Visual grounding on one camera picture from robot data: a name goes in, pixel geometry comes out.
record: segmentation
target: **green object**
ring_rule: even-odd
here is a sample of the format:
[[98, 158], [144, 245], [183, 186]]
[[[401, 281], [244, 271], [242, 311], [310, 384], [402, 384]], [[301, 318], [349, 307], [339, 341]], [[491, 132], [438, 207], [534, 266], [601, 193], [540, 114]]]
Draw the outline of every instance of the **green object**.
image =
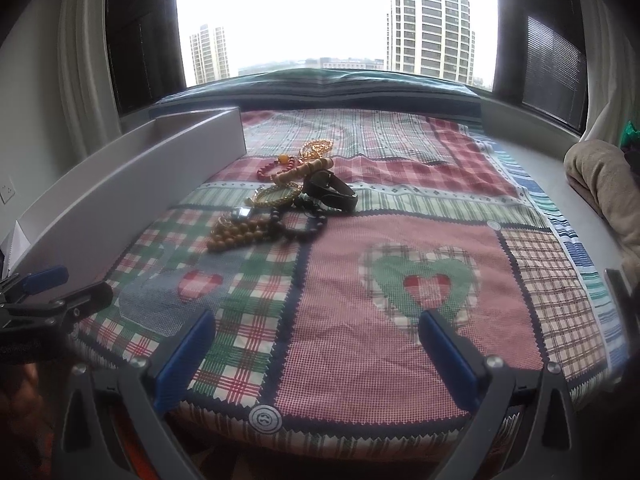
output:
[[632, 143], [640, 144], [640, 131], [636, 130], [636, 127], [631, 121], [628, 121], [625, 125], [625, 129], [622, 130], [620, 148], [626, 148]]
[[405, 277], [419, 276], [429, 279], [443, 274], [449, 278], [449, 295], [438, 309], [448, 321], [456, 319], [474, 279], [472, 270], [453, 258], [434, 262], [412, 262], [399, 256], [383, 256], [373, 262], [372, 273], [388, 300], [409, 319], [417, 319], [422, 307], [405, 290]]

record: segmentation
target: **black watch strap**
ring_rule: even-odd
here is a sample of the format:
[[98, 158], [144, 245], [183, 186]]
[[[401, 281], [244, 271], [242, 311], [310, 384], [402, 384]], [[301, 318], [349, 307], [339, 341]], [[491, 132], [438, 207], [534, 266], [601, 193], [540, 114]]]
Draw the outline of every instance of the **black watch strap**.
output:
[[329, 170], [319, 170], [305, 179], [302, 192], [318, 199], [327, 207], [353, 213], [358, 203], [358, 196], [351, 187]]

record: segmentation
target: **white curtain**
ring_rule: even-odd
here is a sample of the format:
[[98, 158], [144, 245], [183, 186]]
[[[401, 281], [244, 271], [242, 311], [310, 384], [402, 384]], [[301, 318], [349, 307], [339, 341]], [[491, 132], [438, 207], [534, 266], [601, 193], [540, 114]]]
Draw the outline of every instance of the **white curtain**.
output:
[[620, 143], [627, 121], [638, 124], [638, 58], [620, 22], [602, 0], [580, 0], [587, 55], [589, 109], [581, 140]]
[[60, 93], [79, 159], [122, 134], [111, 87], [104, 11], [105, 0], [62, 0]]

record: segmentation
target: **brown checkered patch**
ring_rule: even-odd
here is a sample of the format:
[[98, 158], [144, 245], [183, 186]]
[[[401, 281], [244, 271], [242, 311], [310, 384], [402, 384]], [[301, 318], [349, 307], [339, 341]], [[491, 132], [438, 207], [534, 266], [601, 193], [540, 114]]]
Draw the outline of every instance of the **brown checkered patch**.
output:
[[531, 296], [546, 350], [567, 379], [606, 359], [591, 304], [562, 245], [551, 233], [503, 230]]

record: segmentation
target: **quilt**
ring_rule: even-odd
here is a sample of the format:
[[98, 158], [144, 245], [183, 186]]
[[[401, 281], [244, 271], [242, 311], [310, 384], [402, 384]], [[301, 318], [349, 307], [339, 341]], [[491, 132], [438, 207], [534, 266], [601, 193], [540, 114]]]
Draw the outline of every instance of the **quilt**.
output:
[[[234, 440], [326, 458], [437, 460], [468, 419], [417, 339], [438, 309], [513, 367], [558, 362], [576, 405], [626, 358], [575, 232], [506, 153], [467, 126], [376, 110], [242, 114], [247, 154], [154, 221], [108, 272], [114, 302], [71, 336], [92, 362], [151, 356], [196, 307], [216, 338], [180, 414]], [[256, 171], [331, 139], [358, 195], [311, 244], [208, 253]], [[308, 219], [289, 214], [303, 226]], [[497, 446], [518, 420], [505, 418]]]

